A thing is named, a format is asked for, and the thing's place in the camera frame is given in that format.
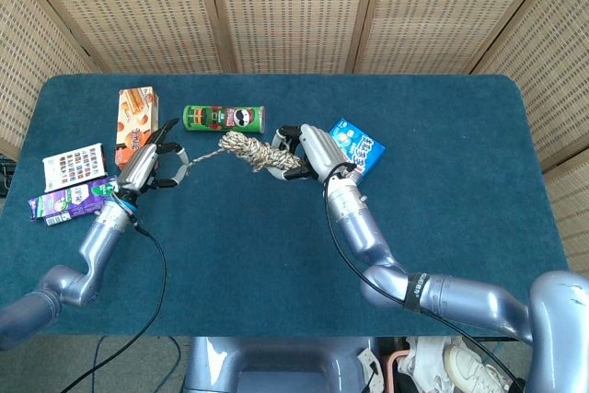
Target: blue table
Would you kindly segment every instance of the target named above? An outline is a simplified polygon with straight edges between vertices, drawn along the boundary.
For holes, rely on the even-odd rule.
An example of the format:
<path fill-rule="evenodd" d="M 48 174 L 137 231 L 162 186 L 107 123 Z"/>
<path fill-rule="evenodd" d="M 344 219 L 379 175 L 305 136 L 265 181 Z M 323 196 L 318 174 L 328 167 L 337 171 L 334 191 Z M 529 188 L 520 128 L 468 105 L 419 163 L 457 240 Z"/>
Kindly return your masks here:
<path fill-rule="evenodd" d="M 114 166 L 118 91 L 151 85 L 160 121 L 188 104 L 264 105 L 270 141 L 283 124 L 329 129 L 345 117 L 387 151 L 361 185 L 394 255 L 412 272 L 497 283 L 520 300 L 540 273 L 566 268 L 525 110 L 500 75 L 63 75 L 40 93 L 0 218 L 0 305 L 30 291 L 53 265 L 85 271 L 77 254 L 93 216 L 48 227 L 29 221 L 42 193 L 41 159 L 101 142 Z M 191 157 L 218 133 L 176 127 Z M 161 174 L 177 166 L 162 158 Z M 280 182 L 223 154 L 180 187 L 139 201 L 163 245 L 169 278 L 149 333 L 192 336 L 447 334 L 444 326 L 361 296 L 331 244 L 321 187 Z M 130 229 L 98 300 L 66 306 L 50 333 L 133 334 L 151 315 L 160 261 Z"/>

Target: pringles can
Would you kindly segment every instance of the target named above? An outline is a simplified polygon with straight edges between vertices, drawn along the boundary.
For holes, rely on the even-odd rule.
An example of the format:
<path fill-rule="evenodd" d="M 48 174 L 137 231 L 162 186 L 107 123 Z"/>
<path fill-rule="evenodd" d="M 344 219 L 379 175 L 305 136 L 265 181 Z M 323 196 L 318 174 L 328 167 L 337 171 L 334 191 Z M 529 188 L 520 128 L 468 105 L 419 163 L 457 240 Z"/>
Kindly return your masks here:
<path fill-rule="evenodd" d="M 263 106 L 190 105 L 182 114 L 189 131 L 238 131 L 264 133 Z"/>

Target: robotic arm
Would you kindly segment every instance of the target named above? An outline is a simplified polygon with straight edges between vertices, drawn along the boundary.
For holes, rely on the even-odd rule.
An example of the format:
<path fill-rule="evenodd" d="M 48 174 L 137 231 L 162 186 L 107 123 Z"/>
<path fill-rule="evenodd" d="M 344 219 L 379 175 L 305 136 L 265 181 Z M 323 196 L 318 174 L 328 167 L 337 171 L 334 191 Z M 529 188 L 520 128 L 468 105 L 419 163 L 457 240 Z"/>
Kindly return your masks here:
<path fill-rule="evenodd" d="M 188 156 L 176 143 L 164 143 L 166 135 L 179 119 L 166 122 L 154 132 L 130 158 L 117 178 L 118 190 L 105 202 L 80 246 L 87 264 L 82 273 L 55 266 L 39 280 L 37 288 L 0 310 L 0 351 L 11 349 L 54 322 L 63 304 L 83 307 L 94 301 L 102 285 L 110 256 L 129 222 L 136 223 L 137 197 L 149 189 L 178 185 L 188 169 Z M 161 154 L 175 151 L 181 161 L 172 179 L 156 179 L 156 162 Z"/>
<path fill-rule="evenodd" d="M 408 273 L 395 259 L 378 229 L 365 197 L 347 177 L 347 161 L 331 137 L 308 124 L 283 127 L 273 145 L 291 152 L 302 145 L 305 174 L 278 173 L 279 179 L 329 178 L 328 205 L 354 256 L 367 264 L 364 276 L 402 301 L 404 308 L 499 332 L 533 346 L 526 392 L 589 392 L 589 279 L 572 272 L 539 276 L 530 289 L 529 306 L 501 287 L 427 272 Z M 364 297 L 378 306 L 397 306 L 366 283 Z"/>

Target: wicker screen panel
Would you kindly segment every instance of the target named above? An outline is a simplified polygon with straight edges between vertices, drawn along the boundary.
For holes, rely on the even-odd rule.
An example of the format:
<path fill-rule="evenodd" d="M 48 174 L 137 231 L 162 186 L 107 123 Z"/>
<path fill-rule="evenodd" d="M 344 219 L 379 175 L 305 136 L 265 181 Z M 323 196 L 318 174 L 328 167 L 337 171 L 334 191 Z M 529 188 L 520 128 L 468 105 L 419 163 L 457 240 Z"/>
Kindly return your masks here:
<path fill-rule="evenodd" d="M 589 150 L 545 176 L 571 269 L 589 275 Z"/>
<path fill-rule="evenodd" d="M 589 0 L 533 0 L 497 43 L 478 71 L 520 86 L 542 167 L 588 146 Z"/>
<path fill-rule="evenodd" d="M 238 71 L 344 71 L 359 0 L 224 3 Z"/>
<path fill-rule="evenodd" d="M 372 0 L 356 71 L 463 73 L 514 0 Z"/>
<path fill-rule="evenodd" d="M 204 0 L 56 0 L 104 69 L 219 72 Z"/>
<path fill-rule="evenodd" d="M 43 84 L 94 65 L 44 0 L 0 0 L 0 154 L 18 158 Z"/>

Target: shoe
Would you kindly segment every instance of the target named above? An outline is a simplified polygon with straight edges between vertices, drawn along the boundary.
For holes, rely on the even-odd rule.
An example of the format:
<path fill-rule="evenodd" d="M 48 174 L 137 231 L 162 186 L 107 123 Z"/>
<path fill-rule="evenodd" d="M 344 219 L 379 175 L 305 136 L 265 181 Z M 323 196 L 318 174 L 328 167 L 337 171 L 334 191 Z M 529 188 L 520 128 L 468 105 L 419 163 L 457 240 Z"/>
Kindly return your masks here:
<path fill-rule="evenodd" d="M 454 385 L 464 393 L 505 393 L 509 388 L 495 367 L 484 365 L 480 356 L 464 347 L 450 345 L 445 348 L 444 368 Z"/>

